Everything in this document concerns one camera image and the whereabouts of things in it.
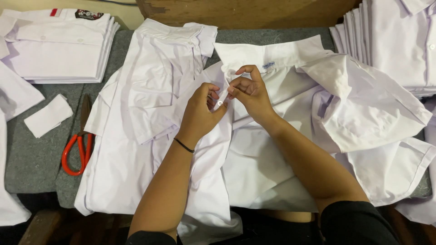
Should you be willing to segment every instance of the hand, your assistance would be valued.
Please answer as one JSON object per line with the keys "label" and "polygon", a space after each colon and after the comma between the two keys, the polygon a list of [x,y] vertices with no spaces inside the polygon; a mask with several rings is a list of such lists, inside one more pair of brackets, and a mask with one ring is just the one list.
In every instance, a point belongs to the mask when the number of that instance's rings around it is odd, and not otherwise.
{"label": "hand", "polygon": [[249,72],[251,79],[237,77],[229,83],[227,88],[229,99],[237,98],[247,109],[248,114],[260,125],[264,126],[270,119],[275,118],[277,113],[273,110],[269,101],[265,83],[255,65],[244,65],[236,75]]}
{"label": "hand", "polygon": [[227,111],[227,103],[223,103],[216,111],[210,112],[215,102],[208,97],[219,99],[216,91],[219,87],[204,82],[186,105],[182,123],[176,139],[180,140],[189,149],[193,150],[198,141],[210,132],[221,120]]}

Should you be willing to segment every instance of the red scissors handle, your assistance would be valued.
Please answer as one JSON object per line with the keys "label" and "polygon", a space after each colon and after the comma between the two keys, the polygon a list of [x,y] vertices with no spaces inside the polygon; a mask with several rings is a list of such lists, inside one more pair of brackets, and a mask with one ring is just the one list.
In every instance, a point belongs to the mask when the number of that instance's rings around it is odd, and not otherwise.
{"label": "red scissors handle", "polygon": [[[72,171],[68,167],[68,162],[67,162],[68,153],[70,152],[71,147],[74,145],[76,140],[79,148],[80,161],[82,163],[82,166],[78,172]],[[92,147],[92,134],[88,134],[88,144],[86,145],[86,153],[85,150],[83,149],[82,136],[78,136],[77,134],[73,135],[70,142],[68,142],[67,146],[65,147],[64,152],[62,153],[62,160],[61,160],[62,167],[64,168],[65,172],[67,172],[67,174],[72,176],[77,176],[82,174],[83,171],[85,171],[86,165],[88,164],[89,158],[91,157],[91,147]]]}

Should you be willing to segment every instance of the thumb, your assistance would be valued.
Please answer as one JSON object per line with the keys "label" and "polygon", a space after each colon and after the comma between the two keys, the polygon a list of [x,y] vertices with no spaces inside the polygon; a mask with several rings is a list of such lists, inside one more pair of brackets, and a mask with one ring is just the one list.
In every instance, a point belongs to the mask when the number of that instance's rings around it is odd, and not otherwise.
{"label": "thumb", "polygon": [[212,112],[214,118],[219,122],[224,114],[227,112],[227,102],[224,102],[216,111]]}
{"label": "thumb", "polygon": [[247,100],[250,98],[249,95],[247,95],[244,92],[241,92],[241,90],[235,88],[235,87],[228,87],[227,91],[235,98],[237,98],[242,104],[245,104]]}

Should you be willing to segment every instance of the shirt sleeve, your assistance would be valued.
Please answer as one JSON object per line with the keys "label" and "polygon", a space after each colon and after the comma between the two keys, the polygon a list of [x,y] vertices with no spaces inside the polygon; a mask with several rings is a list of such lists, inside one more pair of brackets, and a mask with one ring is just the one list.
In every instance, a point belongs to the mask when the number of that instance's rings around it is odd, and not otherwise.
{"label": "shirt sleeve", "polygon": [[339,201],[321,215],[321,232],[330,245],[399,244],[389,223],[365,201]]}
{"label": "shirt sleeve", "polygon": [[137,231],[126,241],[126,245],[177,245],[176,241],[162,232]]}

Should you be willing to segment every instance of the gray felt table cover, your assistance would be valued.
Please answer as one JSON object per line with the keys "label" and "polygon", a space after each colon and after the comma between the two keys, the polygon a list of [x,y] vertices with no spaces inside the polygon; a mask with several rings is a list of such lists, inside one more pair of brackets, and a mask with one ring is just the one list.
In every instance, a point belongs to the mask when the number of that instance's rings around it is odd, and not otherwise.
{"label": "gray felt table cover", "polygon": [[[115,34],[109,62],[103,83],[85,85],[39,85],[46,100],[33,107],[28,112],[8,123],[8,161],[5,183],[9,192],[37,193],[56,191],[62,207],[73,208],[81,176],[69,176],[60,168],[61,153],[73,133],[80,129],[77,110],[80,108],[84,93],[91,96],[92,101],[97,97],[109,77],[119,69],[124,62],[133,31],[118,31]],[[297,41],[321,35],[325,49],[334,50],[334,44],[328,28],[295,28],[284,30],[218,30],[217,42],[247,43],[267,45]],[[208,59],[206,67],[219,61],[216,52]],[[75,114],[65,120],[59,127],[50,131],[40,139],[35,139],[24,125],[23,119],[38,111],[53,99],[58,93],[63,94]],[[69,155],[69,165],[77,171],[80,167],[80,157],[77,145]],[[428,196],[431,194],[428,172],[421,180],[414,196]]]}

